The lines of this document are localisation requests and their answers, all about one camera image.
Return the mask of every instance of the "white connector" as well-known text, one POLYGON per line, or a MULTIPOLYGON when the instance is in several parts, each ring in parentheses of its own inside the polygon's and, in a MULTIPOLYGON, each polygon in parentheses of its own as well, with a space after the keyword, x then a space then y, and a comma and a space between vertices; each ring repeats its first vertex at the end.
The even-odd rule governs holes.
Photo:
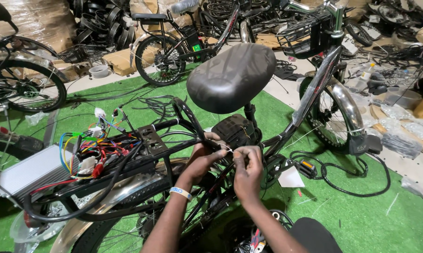
POLYGON ((79 164, 79 174, 91 174, 91 173, 93 173, 93 170, 95 169, 96 162, 97 161, 93 156, 84 159, 79 164))
POLYGON ((93 134, 91 135, 93 137, 99 137, 102 135, 102 128, 100 128, 99 126, 95 126, 93 128, 90 128, 89 130, 93 131, 93 134))
POLYGON ((104 112, 104 110, 102 110, 101 108, 95 108, 95 115, 96 115, 96 118, 99 118, 99 115, 102 117, 102 118, 105 118, 105 116, 107 116, 107 114, 105 114, 105 112, 104 112))

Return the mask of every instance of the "seat post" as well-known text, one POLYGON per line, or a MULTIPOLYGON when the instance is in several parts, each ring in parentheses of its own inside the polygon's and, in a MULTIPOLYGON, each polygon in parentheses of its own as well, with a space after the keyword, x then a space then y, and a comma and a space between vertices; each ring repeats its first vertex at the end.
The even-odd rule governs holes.
POLYGON ((244 114, 246 118, 254 124, 254 127, 257 127, 257 121, 255 120, 255 105, 251 104, 250 101, 244 105, 244 114))

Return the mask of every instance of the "plastic bowl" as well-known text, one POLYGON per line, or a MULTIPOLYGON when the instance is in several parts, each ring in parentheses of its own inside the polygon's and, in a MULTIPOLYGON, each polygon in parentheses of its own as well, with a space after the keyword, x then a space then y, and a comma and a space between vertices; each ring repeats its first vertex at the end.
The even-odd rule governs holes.
POLYGON ((386 92, 384 100, 388 104, 396 103, 404 109, 414 110, 422 100, 422 96, 409 89, 390 87, 386 92))
POLYGON ((94 77, 94 78, 104 78, 106 76, 108 76, 108 66, 107 65, 99 65, 99 66, 95 66, 90 68, 90 70, 88 70, 90 72, 90 74, 94 77))

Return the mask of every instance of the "zip tie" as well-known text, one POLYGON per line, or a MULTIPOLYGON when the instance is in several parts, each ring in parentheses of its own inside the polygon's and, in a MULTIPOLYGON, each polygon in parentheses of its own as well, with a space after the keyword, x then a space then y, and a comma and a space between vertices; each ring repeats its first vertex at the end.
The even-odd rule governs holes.
POLYGON ((226 145, 224 145, 224 144, 220 144, 220 143, 218 143, 218 145, 222 145, 222 146, 224 146, 224 147, 228 148, 228 150, 227 150, 227 151, 230 151, 230 152, 232 152, 232 153, 233 153, 233 150, 232 150, 231 148, 227 147, 226 145))

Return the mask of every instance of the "red wire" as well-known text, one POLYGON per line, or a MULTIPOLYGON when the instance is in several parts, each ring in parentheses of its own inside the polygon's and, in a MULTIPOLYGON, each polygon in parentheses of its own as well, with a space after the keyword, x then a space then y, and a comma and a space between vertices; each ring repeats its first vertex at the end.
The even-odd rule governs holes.
POLYGON ((71 182, 74 182, 74 181, 77 181, 77 179, 71 179, 71 180, 67 180, 67 181, 62 181, 62 182, 58 182, 58 183, 53 183, 53 184, 50 184, 50 185, 46 185, 46 186, 40 187, 40 188, 38 188, 36 190, 33 190, 32 192, 30 192, 30 194, 34 194, 35 192, 44 190, 44 189, 49 188, 49 187, 52 187, 52 186, 58 186, 58 185, 62 185, 62 184, 68 184, 68 183, 71 183, 71 182))

